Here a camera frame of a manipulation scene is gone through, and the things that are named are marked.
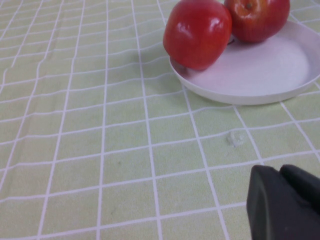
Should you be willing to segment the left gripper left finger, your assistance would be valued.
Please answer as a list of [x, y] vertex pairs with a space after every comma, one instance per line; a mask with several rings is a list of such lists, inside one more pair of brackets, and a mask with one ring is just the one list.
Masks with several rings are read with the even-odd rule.
[[320, 213], [271, 166], [252, 167], [246, 211], [253, 240], [320, 238]]

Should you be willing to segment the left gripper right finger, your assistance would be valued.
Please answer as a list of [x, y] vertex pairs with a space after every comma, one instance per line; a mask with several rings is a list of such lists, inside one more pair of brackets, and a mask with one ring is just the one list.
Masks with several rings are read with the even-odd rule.
[[320, 178], [292, 164], [283, 165], [280, 174], [305, 199], [312, 209], [320, 212]]

